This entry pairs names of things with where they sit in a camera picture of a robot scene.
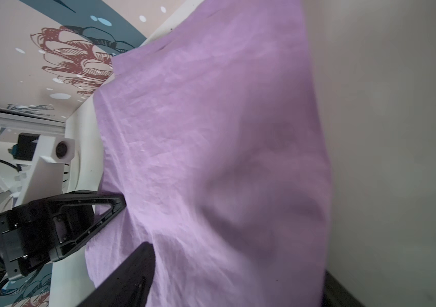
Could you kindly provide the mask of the purple pants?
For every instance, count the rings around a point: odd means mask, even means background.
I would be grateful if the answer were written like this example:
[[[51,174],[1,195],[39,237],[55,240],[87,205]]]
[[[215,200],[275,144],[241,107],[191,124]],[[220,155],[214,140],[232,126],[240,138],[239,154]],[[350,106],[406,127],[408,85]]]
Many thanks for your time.
[[[87,245],[93,283],[149,242],[149,306],[319,306],[331,172],[302,3],[204,1],[113,70],[100,191],[127,207]]]

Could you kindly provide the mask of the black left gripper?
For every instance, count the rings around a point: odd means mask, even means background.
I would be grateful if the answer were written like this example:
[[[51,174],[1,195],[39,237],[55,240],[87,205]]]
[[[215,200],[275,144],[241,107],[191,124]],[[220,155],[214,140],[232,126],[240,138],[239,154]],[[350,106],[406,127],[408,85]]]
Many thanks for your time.
[[[0,278],[17,280],[64,260],[125,208],[120,193],[76,191],[0,213]]]

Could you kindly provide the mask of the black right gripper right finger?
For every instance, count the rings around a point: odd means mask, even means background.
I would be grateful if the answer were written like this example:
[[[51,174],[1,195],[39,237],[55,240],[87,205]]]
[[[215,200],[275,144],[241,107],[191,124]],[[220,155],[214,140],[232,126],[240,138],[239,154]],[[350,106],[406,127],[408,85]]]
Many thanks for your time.
[[[325,272],[322,307],[364,307],[338,280]]]

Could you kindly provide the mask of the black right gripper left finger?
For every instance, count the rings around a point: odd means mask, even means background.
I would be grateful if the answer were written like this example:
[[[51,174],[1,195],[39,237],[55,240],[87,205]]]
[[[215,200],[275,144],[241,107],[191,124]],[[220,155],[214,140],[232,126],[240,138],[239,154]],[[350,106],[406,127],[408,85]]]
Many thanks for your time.
[[[146,306],[155,267],[154,247],[144,242],[79,307]]]

